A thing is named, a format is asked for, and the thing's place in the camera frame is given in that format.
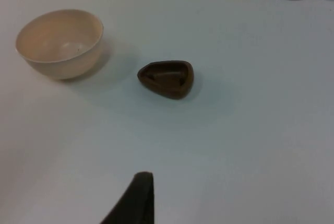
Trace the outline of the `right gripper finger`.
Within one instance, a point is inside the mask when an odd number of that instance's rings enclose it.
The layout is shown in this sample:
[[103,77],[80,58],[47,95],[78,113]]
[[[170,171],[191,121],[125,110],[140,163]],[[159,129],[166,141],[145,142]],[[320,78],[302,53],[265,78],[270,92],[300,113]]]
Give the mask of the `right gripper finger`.
[[154,224],[154,178],[138,172],[102,224]]

